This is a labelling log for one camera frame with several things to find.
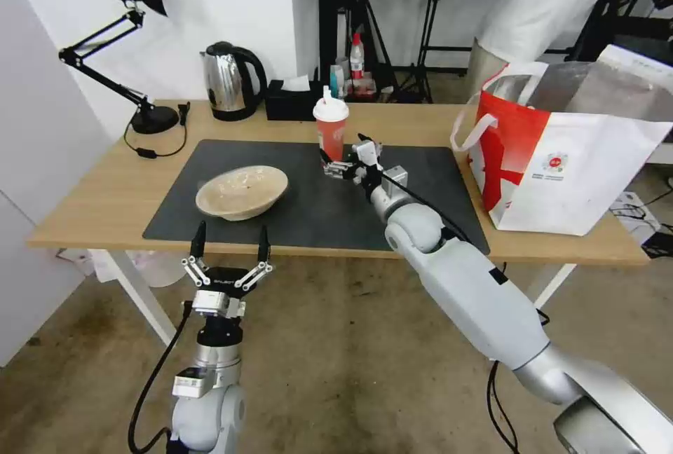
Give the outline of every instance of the beige bowl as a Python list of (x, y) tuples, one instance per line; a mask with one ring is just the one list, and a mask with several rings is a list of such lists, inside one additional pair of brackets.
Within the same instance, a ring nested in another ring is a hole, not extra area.
[(287, 189), (282, 170), (267, 165), (242, 167), (211, 179), (196, 194), (196, 206), (227, 221), (244, 221), (268, 210)]

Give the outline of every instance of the white table leg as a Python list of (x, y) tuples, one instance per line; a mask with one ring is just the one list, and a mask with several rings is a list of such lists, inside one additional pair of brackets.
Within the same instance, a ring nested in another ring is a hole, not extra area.
[(544, 266), (528, 288), (528, 297), (535, 304), (535, 308), (542, 308), (547, 303), (576, 266), (576, 263)]
[(154, 328), (159, 338), (168, 345), (175, 335), (175, 326), (126, 252), (106, 250), (101, 255), (105, 257), (110, 270), (114, 271), (119, 283), (131, 297), (135, 306)]

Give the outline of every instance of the black desk lamp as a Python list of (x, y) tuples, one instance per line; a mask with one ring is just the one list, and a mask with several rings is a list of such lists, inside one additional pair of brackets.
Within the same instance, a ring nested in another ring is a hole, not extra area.
[[(82, 39), (77, 44), (74, 44), (68, 48), (62, 49), (58, 53), (58, 57), (62, 62), (68, 64), (70, 67), (73, 67), (79, 70), (81, 73), (86, 74), (92, 79), (95, 79), (102, 85), (107, 86), (110, 90), (117, 92), (122, 97), (130, 100), (137, 105), (137, 110), (131, 119), (131, 125), (133, 130), (141, 134), (154, 134), (168, 130), (172, 126), (178, 123), (178, 115), (174, 109), (164, 106), (154, 106), (147, 101), (147, 95), (144, 95), (136, 90), (125, 87), (119, 83), (115, 83), (113, 80), (103, 76), (99, 72), (96, 72), (94, 69), (86, 66), (84, 60), (87, 57), (90, 57), (94, 53), (101, 51), (101, 49), (109, 46), (115, 41), (118, 41), (124, 36), (129, 35), (131, 32), (138, 30), (142, 27), (143, 17), (145, 15), (144, 11), (141, 11), (137, 7), (138, 2), (144, 2), (150, 9), (156, 11), (157, 13), (168, 16), (166, 14), (166, 9), (164, 7), (165, 0), (121, 0), (124, 5), (127, 7), (128, 11), (124, 16), (119, 18), (117, 21), (114, 21), (107, 25), (106, 27), (101, 28), (98, 32), (91, 34), (89, 37)], [(96, 39), (101, 34), (107, 32), (111, 28), (116, 27), (117, 25), (123, 23), (124, 21), (130, 21), (132, 26), (129, 27), (124, 32), (116, 35), (108, 41), (103, 41), (99, 43), (92, 43), (93, 39)]]

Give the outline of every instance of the stained floor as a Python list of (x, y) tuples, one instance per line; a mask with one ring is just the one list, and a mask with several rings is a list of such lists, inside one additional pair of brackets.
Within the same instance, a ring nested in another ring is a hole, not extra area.
[[(665, 191), (647, 168), (635, 185)], [(673, 195), (653, 206), (673, 222)], [(401, 261), (277, 258), (250, 295), (240, 452), (504, 453), (486, 410), (489, 363), (472, 349)], [(251, 266), (232, 256), (224, 264)], [(537, 267), (510, 263), (523, 289)], [(176, 323), (186, 281), (155, 290)], [(645, 268), (579, 267), (545, 307), (561, 348), (612, 366), (673, 416), (673, 259)], [(172, 377), (191, 364), (200, 319), (188, 323), (140, 418), (143, 443), (170, 425)], [(135, 400), (163, 348), (115, 282), (86, 280), (0, 371), (0, 448), (19, 453), (127, 452)], [(560, 410), (498, 375), (523, 453), (561, 453)], [(163, 446), (152, 452), (163, 452)]]

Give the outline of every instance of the red drink cup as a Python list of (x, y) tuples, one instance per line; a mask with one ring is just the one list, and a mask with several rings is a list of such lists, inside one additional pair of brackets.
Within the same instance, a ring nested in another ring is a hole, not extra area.
[(332, 97), (327, 86), (322, 98), (313, 107), (315, 122), (318, 124), (318, 143), (332, 161), (341, 161), (344, 155), (344, 131), (348, 106), (343, 100)]

